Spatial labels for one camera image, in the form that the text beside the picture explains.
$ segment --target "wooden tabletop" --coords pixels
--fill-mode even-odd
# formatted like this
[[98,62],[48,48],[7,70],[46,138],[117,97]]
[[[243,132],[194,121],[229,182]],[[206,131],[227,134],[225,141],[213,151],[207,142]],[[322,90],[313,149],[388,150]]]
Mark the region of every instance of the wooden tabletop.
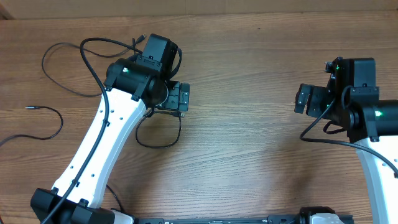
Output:
[[[40,67],[56,42],[87,37],[131,43],[159,34],[183,51],[175,80],[191,84],[190,109],[181,138],[154,150],[126,141],[109,185],[137,217],[263,217],[329,206],[372,223],[363,170],[354,149],[302,142],[313,121],[294,113],[301,83],[325,86],[324,61],[337,56],[374,57],[381,99],[398,98],[398,11],[243,14],[223,16],[117,17],[0,21],[0,139],[12,134],[49,136],[15,139],[0,148],[0,216],[5,223],[38,223],[30,198],[50,189],[75,155],[100,98],[69,93]],[[87,47],[102,54],[122,48]],[[87,55],[102,80],[115,59]],[[100,90],[77,49],[62,47],[45,61],[57,81],[84,93]],[[320,123],[309,135],[330,138]],[[173,141],[178,120],[163,114],[143,124],[149,144]],[[347,141],[345,134],[334,139]],[[107,191],[104,208],[117,207]]]

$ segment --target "wooden table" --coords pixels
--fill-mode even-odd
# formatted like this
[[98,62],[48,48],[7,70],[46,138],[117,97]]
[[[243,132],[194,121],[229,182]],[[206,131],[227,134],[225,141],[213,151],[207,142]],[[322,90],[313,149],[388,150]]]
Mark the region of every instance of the wooden table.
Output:
[[[324,61],[374,57],[381,99],[398,98],[398,11],[223,16],[118,17],[0,21],[0,138],[52,134],[59,118],[27,105],[51,106],[65,119],[48,141],[16,139],[0,148],[0,215],[5,223],[38,223],[30,208],[37,187],[49,189],[75,155],[100,98],[69,93],[41,71],[56,42],[87,37],[130,43],[155,33],[183,50],[176,80],[191,84],[190,109],[173,148],[141,147],[131,136],[109,185],[138,217],[263,217],[324,205],[372,223],[368,191],[353,149],[299,141],[312,118],[294,113],[301,83],[325,86]],[[122,48],[92,43],[111,54]],[[105,79],[115,59],[88,55]],[[45,62],[74,90],[99,88],[77,49],[62,47]],[[319,127],[312,136],[325,136]],[[150,144],[173,141],[178,121],[155,115],[142,127]],[[334,136],[347,140],[344,134]],[[105,193],[104,208],[117,207]]]

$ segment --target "green led indicator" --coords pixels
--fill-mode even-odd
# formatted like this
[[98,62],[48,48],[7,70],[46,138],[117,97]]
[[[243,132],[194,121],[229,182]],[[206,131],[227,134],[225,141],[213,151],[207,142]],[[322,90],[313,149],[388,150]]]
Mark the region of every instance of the green led indicator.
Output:
[[375,111],[374,114],[375,114],[376,116],[382,116],[382,115],[383,115],[383,113],[380,112],[380,111]]

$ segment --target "white arm segment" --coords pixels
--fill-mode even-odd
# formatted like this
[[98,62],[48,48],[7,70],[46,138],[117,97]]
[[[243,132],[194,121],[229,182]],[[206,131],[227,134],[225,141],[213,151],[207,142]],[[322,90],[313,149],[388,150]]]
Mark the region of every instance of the white arm segment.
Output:
[[[142,100],[131,99],[131,94],[113,88],[107,92],[109,99],[110,125],[105,132],[90,162],[79,179],[79,184],[67,197],[68,200],[79,203],[80,199],[88,201],[89,208],[99,208],[104,199],[104,192],[109,175],[112,171],[121,149],[130,132],[142,118],[146,106]],[[91,124],[79,150],[71,163],[55,181],[53,188],[58,188],[58,195],[63,196],[75,178],[84,160],[91,151],[93,144],[100,133],[105,115],[105,102],[102,97],[97,114]]]
[[[356,144],[375,150],[398,167],[398,136],[381,136],[379,142],[366,138]],[[373,223],[398,223],[398,179],[394,172],[376,156],[359,149],[356,153],[365,173]]]

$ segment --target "green light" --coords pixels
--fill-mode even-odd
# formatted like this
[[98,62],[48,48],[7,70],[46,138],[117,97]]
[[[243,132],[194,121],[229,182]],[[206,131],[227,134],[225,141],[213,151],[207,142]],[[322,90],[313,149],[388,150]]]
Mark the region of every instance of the green light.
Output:
[[375,114],[376,116],[382,116],[382,115],[383,115],[383,113],[380,112],[380,111],[375,111],[374,114]]

